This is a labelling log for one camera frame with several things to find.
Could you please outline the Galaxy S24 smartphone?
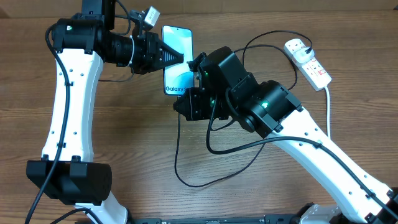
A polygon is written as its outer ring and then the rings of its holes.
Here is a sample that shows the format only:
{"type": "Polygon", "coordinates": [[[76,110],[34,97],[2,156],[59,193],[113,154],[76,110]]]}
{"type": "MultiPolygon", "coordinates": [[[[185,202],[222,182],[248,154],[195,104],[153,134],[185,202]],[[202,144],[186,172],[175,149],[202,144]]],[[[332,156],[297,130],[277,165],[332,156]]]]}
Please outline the Galaxy S24 smartphone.
{"type": "Polygon", "coordinates": [[[193,72],[188,62],[193,60],[193,33],[188,28],[163,26],[163,42],[181,56],[164,52],[164,60],[169,66],[164,68],[164,93],[180,96],[191,87],[194,87],[193,72]]]}

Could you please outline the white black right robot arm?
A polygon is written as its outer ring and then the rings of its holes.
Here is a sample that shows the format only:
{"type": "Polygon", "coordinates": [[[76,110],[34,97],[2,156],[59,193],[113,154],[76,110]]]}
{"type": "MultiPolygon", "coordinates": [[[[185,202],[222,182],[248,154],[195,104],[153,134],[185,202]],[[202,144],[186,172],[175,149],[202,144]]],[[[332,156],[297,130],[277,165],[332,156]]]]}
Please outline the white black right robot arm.
{"type": "Polygon", "coordinates": [[[222,47],[188,61],[199,86],[189,88],[174,110],[189,121],[228,119],[293,157],[331,195],[335,204],[307,205],[297,223],[396,223],[397,190],[360,168],[316,124],[292,92],[269,80],[258,83],[237,55],[222,47]]]}

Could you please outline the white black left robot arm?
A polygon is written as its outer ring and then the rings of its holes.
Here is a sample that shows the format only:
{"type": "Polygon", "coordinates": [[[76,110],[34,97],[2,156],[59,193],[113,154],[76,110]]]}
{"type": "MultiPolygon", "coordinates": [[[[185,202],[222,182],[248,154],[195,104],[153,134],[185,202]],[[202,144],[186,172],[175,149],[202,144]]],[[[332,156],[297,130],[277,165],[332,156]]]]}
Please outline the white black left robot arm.
{"type": "Polygon", "coordinates": [[[73,206],[92,223],[132,223],[130,211],[111,192],[111,167],[93,160],[93,112],[104,65],[143,75],[183,62],[183,55],[152,31],[160,16],[156,8],[129,11],[127,32],[116,33],[117,5],[83,1],[81,12],[47,29],[45,41],[57,68],[52,122],[40,159],[26,167],[39,195],[73,206]]]}

